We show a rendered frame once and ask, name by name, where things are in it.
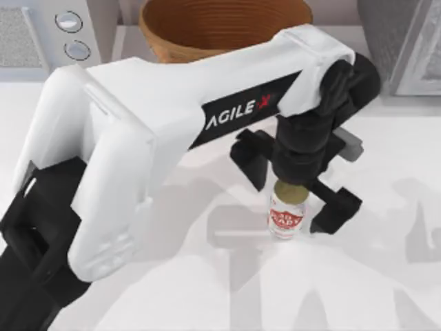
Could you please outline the red and white can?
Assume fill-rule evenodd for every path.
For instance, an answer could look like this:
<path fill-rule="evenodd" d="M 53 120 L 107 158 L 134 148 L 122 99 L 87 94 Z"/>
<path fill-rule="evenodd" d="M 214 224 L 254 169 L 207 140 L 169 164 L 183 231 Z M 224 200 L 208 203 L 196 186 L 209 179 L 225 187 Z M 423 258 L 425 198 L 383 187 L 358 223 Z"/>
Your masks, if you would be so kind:
<path fill-rule="evenodd" d="M 292 239 L 301 228 L 306 214 L 309 191 L 302 185 L 278 179 L 269 198 L 267 225 L 279 239 Z"/>

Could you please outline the brown woven basket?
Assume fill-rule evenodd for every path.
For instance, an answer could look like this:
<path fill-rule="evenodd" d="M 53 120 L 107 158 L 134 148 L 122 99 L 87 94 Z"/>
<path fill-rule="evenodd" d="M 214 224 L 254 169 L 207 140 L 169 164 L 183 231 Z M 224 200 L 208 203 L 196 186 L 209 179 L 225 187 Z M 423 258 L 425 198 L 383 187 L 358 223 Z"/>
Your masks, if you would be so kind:
<path fill-rule="evenodd" d="M 305 0 L 146 0 L 139 28 L 161 63 L 188 63 L 312 23 Z"/>

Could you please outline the grey cabinet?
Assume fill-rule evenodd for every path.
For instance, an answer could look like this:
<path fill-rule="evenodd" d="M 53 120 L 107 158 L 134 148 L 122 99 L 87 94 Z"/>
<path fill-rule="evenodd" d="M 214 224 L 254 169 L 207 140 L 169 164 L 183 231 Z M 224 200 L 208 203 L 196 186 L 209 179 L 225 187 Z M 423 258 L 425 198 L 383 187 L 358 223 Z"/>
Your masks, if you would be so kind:
<path fill-rule="evenodd" d="M 357 8 L 383 92 L 441 97 L 441 0 L 357 0 Z"/>

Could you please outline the round microwave knob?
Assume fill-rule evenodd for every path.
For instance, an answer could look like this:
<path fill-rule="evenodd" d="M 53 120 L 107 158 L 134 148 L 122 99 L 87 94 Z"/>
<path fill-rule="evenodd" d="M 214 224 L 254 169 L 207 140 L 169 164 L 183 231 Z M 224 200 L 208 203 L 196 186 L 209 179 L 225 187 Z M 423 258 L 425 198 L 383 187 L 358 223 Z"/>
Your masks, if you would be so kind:
<path fill-rule="evenodd" d="M 65 43 L 64 47 L 65 54 L 72 60 L 75 61 L 85 61 L 91 55 L 91 50 L 89 46 L 79 40 L 74 40 L 69 43 Z"/>
<path fill-rule="evenodd" d="M 57 27 L 66 33 L 77 33 L 83 27 L 82 18 L 73 11 L 66 11 L 55 15 Z"/>

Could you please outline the pale microwave oven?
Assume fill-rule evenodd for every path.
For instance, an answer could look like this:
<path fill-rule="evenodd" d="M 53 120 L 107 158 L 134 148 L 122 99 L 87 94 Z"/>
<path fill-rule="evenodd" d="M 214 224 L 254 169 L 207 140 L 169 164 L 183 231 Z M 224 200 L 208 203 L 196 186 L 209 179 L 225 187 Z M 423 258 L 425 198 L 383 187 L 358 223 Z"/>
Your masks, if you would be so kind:
<path fill-rule="evenodd" d="M 94 66 L 103 61 L 93 14 L 101 0 L 0 0 L 0 82 L 43 81 L 54 69 L 79 64 Z M 73 11 L 83 21 L 77 33 L 60 30 L 58 13 Z M 91 55 L 85 61 L 70 59 L 65 43 L 86 43 Z"/>

